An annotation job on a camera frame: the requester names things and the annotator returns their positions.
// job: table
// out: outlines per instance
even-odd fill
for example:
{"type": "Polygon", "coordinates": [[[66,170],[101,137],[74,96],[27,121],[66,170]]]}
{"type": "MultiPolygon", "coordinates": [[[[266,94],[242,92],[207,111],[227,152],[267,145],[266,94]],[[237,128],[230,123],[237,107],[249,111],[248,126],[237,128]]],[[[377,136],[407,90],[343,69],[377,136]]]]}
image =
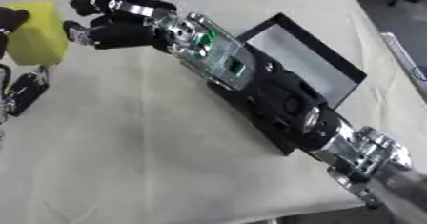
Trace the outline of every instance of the table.
{"type": "MultiPolygon", "coordinates": [[[[0,0],[8,2],[23,0],[0,0]]],[[[82,20],[69,0],[64,19],[82,20]]],[[[427,173],[427,107],[355,0],[170,0],[233,34],[282,11],[368,73],[339,111],[427,173]]],[[[0,151],[5,223],[242,223],[361,203],[302,152],[282,156],[172,57],[70,45],[0,151]]]]}

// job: robotic hand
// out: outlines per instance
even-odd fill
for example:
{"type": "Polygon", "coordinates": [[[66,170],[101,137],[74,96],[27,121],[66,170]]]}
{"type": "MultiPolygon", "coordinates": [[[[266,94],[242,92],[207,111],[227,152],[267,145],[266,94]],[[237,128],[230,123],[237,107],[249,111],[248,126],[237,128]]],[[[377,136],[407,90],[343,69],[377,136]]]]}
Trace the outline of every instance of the robotic hand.
{"type": "Polygon", "coordinates": [[[146,12],[156,10],[153,15],[175,12],[176,6],[158,0],[72,0],[71,6],[81,16],[100,14],[91,21],[89,30],[78,23],[67,21],[64,28],[72,41],[94,45],[96,49],[114,49],[152,45],[166,51],[164,35],[153,31],[148,17],[126,11],[113,11],[114,3],[130,3],[146,8],[146,12]]]}
{"type": "Polygon", "coordinates": [[[66,22],[71,41],[96,49],[153,45],[174,55],[281,151],[294,147],[325,162],[330,176],[368,206],[389,204],[375,183],[387,186],[413,173],[406,148],[373,128],[356,131],[298,75],[204,15],[180,17],[173,4],[157,0],[72,0],[71,6],[83,16],[102,14],[90,28],[66,22]]]}
{"type": "MultiPolygon", "coordinates": [[[[18,30],[30,18],[26,10],[11,10],[0,7],[0,59],[4,57],[9,42],[8,36],[18,30]]],[[[24,73],[10,85],[11,69],[0,64],[0,125],[9,115],[19,116],[48,87],[47,69],[39,67],[24,73]]],[[[4,133],[0,131],[0,141],[4,133]]]]}

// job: yellow sponge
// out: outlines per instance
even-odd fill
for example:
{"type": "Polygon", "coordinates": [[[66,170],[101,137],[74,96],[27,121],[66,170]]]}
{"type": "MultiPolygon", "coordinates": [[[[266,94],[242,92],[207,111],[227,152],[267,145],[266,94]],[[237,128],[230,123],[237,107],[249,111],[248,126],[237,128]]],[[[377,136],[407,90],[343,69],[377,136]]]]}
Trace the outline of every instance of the yellow sponge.
{"type": "Polygon", "coordinates": [[[7,7],[30,13],[30,19],[9,36],[7,52],[14,62],[18,65],[44,66],[61,62],[68,40],[53,3],[15,3],[7,7]]]}

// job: black tray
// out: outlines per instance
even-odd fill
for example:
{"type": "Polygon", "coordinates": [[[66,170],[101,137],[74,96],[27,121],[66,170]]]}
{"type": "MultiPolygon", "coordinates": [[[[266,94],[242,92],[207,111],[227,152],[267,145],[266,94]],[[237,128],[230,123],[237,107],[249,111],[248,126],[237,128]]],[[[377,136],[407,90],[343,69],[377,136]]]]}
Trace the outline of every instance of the black tray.
{"type": "Polygon", "coordinates": [[[246,31],[238,39],[301,76],[326,98],[333,109],[366,78],[366,73],[283,13],[246,31]]]}

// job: screw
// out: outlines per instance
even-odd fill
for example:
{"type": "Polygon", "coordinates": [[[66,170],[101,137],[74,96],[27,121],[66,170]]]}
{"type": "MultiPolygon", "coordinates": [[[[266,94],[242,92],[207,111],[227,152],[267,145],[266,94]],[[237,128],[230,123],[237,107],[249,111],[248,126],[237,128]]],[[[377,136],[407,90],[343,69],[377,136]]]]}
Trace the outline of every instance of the screw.
{"type": "Polygon", "coordinates": [[[268,73],[273,72],[273,64],[272,63],[267,63],[267,66],[265,66],[265,70],[267,70],[268,73]]]}

